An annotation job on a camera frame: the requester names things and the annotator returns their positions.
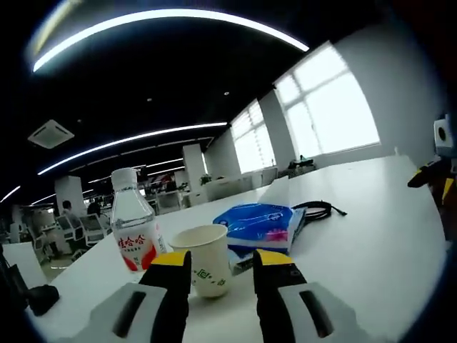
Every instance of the ceiling vent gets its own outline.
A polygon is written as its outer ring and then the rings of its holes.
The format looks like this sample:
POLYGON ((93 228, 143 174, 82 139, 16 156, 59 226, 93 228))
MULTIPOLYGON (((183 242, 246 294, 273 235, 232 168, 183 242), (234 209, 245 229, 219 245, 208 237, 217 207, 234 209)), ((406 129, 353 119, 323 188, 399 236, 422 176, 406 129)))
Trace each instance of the ceiling vent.
POLYGON ((53 149, 73 137, 74 134, 51 119, 45 123, 45 125, 37 129, 28 140, 43 148, 53 149))

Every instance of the white table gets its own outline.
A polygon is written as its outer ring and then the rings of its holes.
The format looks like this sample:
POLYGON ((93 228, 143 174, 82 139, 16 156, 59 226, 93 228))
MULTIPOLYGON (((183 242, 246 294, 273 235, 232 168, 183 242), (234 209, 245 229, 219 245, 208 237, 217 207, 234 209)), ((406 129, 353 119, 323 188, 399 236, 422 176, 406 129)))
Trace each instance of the white table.
MULTIPOLYGON (((416 168, 392 156, 325 169, 290 179, 291 204, 324 200, 348 212, 308 225, 291 256, 309 282, 320 282, 352 306, 369 334, 397 340, 426 305, 446 259, 443 227, 426 187, 409 189, 416 168)), ((159 216, 164 239, 212 219, 266 187, 159 216)), ((75 335, 90 311, 140 276, 124 267, 111 236, 98 243, 52 284, 61 299, 33 321, 47 339, 75 335)), ((215 301, 191 295, 185 342, 262 342, 252 272, 234 280, 215 301)))

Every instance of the bottle label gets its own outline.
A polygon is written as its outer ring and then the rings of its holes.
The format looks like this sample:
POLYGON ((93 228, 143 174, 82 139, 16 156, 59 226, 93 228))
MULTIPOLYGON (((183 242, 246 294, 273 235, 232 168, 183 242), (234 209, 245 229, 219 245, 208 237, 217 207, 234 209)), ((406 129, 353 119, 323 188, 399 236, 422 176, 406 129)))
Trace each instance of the bottle label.
POLYGON ((156 256, 166 252, 155 220, 117 232, 116 240, 127 267, 134 272, 147 270, 156 256))

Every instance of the paper cup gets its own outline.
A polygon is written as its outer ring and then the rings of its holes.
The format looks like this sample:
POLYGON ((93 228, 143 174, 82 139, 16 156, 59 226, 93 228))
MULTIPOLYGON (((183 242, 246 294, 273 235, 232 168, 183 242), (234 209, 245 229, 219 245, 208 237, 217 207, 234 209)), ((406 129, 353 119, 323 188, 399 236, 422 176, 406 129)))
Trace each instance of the paper cup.
POLYGON ((224 225, 194 227, 177 234, 169 244, 175 252, 191 251, 192 284, 200 297, 220 297, 229 290, 231 271, 224 225))

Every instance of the black ceiling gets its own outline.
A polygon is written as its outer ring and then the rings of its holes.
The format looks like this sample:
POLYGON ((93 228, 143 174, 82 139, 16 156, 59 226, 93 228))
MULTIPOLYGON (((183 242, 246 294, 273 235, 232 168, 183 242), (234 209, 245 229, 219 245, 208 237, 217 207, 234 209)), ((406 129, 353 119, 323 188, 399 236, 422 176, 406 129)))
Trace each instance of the black ceiling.
MULTIPOLYGON (((157 19, 95 34, 33 74, 33 59, 24 49, 56 2, 41 1, 41 6, 23 9, 27 11, 26 23, 9 37, 14 51, 9 57, 11 68, 6 71, 11 94, 4 102, 4 134, 0 135, 0 199, 17 185, 21 189, 2 205, 28 204, 45 197, 53 192, 55 178, 68 173, 80 176, 85 189, 87 181, 110 175, 121 166, 179 158, 183 144, 120 154, 171 141, 215 137, 227 128, 129 142, 82 156, 42 177, 36 175, 72 154, 117 139, 170 127, 230 121, 304 56, 276 38, 242 26, 203 19, 157 19), (27 141, 50 119, 75 137, 52 150, 27 141), (105 160, 90 164, 100 159, 105 160)), ((39 56, 100 21, 147 9, 178 7, 213 9, 259 21, 290 34, 312 50, 376 19, 370 1, 344 2, 81 1, 57 26, 39 56)), ((205 149, 210 139, 200 142, 205 149)))

